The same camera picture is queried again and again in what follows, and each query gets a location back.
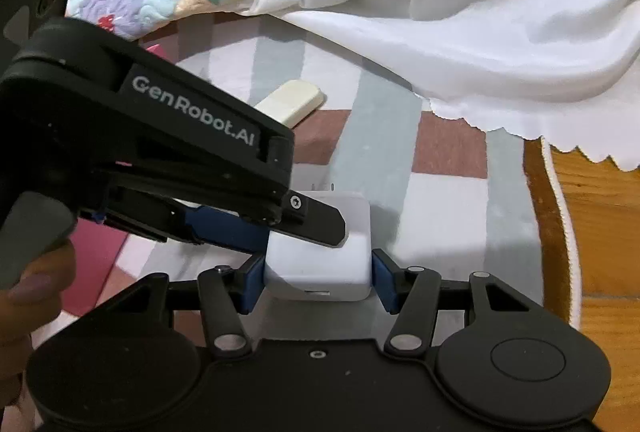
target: purple flower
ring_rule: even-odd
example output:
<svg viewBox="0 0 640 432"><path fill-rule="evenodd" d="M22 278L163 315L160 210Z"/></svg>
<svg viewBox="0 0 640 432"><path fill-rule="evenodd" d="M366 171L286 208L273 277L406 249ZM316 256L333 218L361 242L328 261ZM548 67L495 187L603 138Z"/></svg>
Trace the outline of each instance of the purple flower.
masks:
<svg viewBox="0 0 640 432"><path fill-rule="evenodd" d="M138 13L143 0L81 0L78 17L124 38L137 38L143 28Z"/></svg>

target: wooden floor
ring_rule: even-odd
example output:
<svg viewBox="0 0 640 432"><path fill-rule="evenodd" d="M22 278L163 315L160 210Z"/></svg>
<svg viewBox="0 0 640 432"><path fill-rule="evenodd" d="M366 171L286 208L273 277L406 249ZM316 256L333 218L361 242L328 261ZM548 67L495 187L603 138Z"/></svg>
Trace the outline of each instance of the wooden floor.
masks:
<svg viewBox="0 0 640 432"><path fill-rule="evenodd" d="M554 152L582 266L582 332L607 354L606 432L640 430L640 171Z"/></svg>

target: cream-colored eraser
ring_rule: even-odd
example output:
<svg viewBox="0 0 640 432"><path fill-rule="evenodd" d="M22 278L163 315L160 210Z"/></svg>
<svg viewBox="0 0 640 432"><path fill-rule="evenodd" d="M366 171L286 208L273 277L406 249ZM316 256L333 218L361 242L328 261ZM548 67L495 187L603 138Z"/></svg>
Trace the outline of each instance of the cream-colored eraser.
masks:
<svg viewBox="0 0 640 432"><path fill-rule="evenodd" d="M255 108L284 126L293 128L322 105L324 94L315 85L290 79L271 92Z"/></svg>

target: white charger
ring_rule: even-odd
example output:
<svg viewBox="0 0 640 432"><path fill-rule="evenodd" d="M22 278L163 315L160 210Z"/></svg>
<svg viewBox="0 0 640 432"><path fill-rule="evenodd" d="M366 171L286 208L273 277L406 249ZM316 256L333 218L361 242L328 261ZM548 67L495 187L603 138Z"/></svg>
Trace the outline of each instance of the white charger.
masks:
<svg viewBox="0 0 640 432"><path fill-rule="evenodd" d="M363 300L371 289L369 202L359 193L301 192L340 210L347 237L330 248L271 232L264 284L276 298L288 300Z"/></svg>

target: red flower center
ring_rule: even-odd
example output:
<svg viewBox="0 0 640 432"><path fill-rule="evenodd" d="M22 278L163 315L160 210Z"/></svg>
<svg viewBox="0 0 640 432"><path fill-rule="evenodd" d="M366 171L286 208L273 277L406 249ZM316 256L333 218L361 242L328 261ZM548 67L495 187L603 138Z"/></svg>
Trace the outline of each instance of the red flower center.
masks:
<svg viewBox="0 0 640 432"><path fill-rule="evenodd" d="M98 25L110 33L113 33L115 26L113 25L113 15L98 18Z"/></svg>

